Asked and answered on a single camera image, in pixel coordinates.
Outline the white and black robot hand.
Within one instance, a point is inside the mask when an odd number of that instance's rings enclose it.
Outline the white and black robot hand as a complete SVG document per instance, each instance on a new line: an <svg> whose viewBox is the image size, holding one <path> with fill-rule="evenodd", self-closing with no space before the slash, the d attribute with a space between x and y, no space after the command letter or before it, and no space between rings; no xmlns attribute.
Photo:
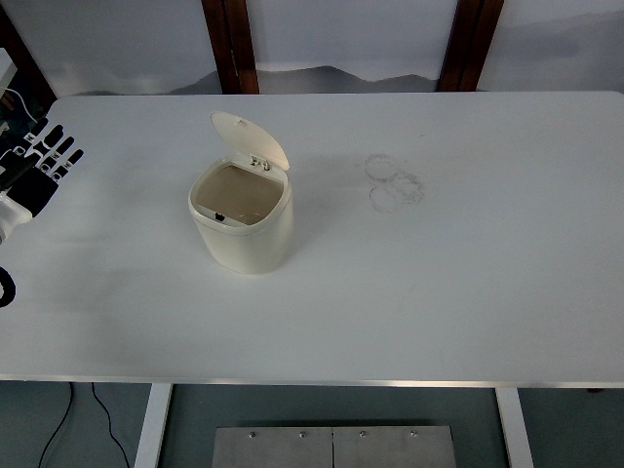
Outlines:
<svg viewBox="0 0 624 468"><path fill-rule="evenodd" d="M1 241L38 216L59 188L59 182L83 157L64 127L42 118L23 143L1 154Z"/></svg>

